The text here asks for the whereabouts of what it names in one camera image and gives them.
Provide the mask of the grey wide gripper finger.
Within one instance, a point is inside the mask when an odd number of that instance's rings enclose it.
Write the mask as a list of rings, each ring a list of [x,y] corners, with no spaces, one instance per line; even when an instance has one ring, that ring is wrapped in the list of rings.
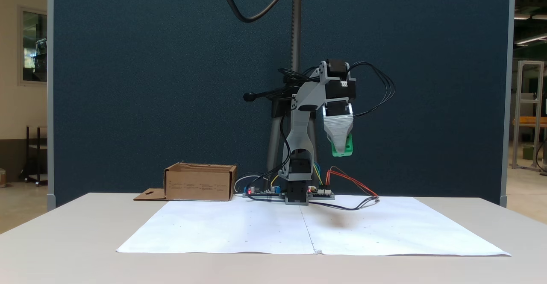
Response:
[[[323,119],[324,130],[331,143],[332,154],[353,154],[352,116]]]

